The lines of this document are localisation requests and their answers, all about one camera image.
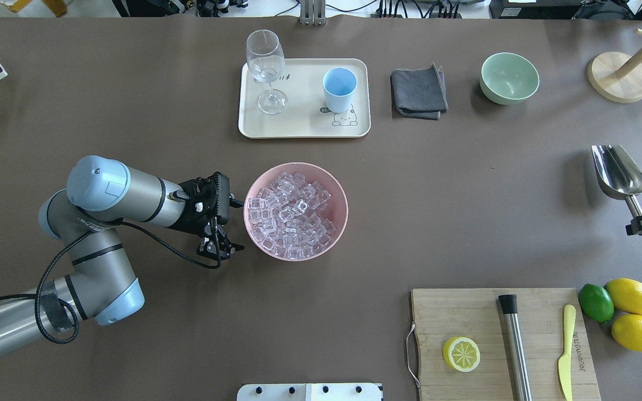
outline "wine glass stem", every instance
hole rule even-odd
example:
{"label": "wine glass stem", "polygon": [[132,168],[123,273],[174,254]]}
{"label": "wine glass stem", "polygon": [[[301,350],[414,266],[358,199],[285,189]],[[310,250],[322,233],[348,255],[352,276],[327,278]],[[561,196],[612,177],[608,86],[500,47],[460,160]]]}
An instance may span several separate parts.
{"label": "wine glass stem", "polygon": [[271,82],[267,82],[267,83],[269,84],[269,101],[274,102],[276,101],[276,95],[274,94],[274,91],[272,89],[272,83]]}

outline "wooden cutting board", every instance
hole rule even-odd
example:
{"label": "wooden cutting board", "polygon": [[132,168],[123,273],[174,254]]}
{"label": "wooden cutting board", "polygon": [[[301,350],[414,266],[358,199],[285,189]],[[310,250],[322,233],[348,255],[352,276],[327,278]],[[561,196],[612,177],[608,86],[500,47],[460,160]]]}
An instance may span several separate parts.
{"label": "wooden cutting board", "polygon": [[[519,325],[527,358],[533,399],[564,399],[558,382],[558,357],[563,353],[563,307],[576,307],[571,353],[575,401],[601,399],[586,326],[574,288],[456,288],[412,290],[417,339],[420,401],[513,401],[512,358],[504,340],[504,317],[497,296],[517,294]],[[453,370],[442,357],[446,340],[469,337],[481,360],[470,373]]]}

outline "folded towel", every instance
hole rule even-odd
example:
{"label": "folded towel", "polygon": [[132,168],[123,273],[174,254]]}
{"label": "folded towel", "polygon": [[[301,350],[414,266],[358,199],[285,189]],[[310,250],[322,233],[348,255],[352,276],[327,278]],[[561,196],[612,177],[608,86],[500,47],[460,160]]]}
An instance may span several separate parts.
{"label": "folded towel", "polygon": [[395,107],[405,117],[439,120],[448,109],[443,74],[435,63],[425,70],[397,69],[390,74]]}

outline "wine glass base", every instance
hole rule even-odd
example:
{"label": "wine glass base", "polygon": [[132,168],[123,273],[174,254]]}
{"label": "wine glass base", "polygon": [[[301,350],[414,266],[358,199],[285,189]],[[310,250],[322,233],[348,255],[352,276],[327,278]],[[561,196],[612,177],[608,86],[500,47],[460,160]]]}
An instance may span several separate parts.
{"label": "wine glass base", "polygon": [[266,114],[279,114],[286,109],[287,102],[286,94],[279,89],[272,89],[264,91],[259,96],[259,109]]}

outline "pink bowl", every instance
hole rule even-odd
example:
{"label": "pink bowl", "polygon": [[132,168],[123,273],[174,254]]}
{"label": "pink bowl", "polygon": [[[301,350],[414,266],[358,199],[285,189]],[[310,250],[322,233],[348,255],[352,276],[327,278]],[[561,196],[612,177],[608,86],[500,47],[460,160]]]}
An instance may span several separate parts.
{"label": "pink bowl", "polygon": [[[318,181],[319,184],[321,184],[328,193],[331,194],[331,199],[328,201],[328,208],[326,208],[325,211],[321,212],[321,216],[324,218],[328,218],[331,220],[336,226],[336,231],[333,233],[331,236],[331,244],[326,247],[323,251],[317,253],[316,255],[306,257],[304,259],[288,259],[286,257],[280,257],[276,256],[273,253],[270,253],[270,251],[267,251],[266,249],[262,248],[260,244],[258,244],[256,241],[254,241],[254,238],[252,238],[252,223],[249,222],[249,199],[250,198],[256,198],[257,194],[259,193],[259,190],[262,188],[267,188],[269,185],[271,185],[272,182],[281,174],[282,172],[294,174],[296,172],[301,173],[303,175],[306,175],[306,181],[311,183],[313,181]],[[301,262],[301,261],[308,261],[309,259],[313,259],[314,257],[318,257],[323,255],[324,253],[328,252],[329,249],[331,249],[334,244],[338,242],[338,239],[341,238],[341,234],[343,234],[343,231],[346,230],[346,223],[348,222],[348,200],[346,198],[346,192],[343,191],[343,188],[341,188],[341,184],[338,183],[338,180],[331,175],[328,171],[324,170],[321,167],[318,167],[317,165],[309,164],[309,163],[302,163],[302,162],[293,162],[293,163],[285,163],[281,165],[277,165],[277,167],[272,167],[269,170],[267,170],[265,173],[260,175],[259,178],[257,178],[257,181],[254,181],[252,184],[252,188],[249,188],[249,192],[247,192],[247,197],[245,198],[244,202],[244,226],[247,228],[247,234],[249,234],[249,238],[252,239],[252,242],[257,245],[259,249],[262,250],[263,253],[276,257],[277,259],[281,259],[282,261],[288,261],[288,262]]]}

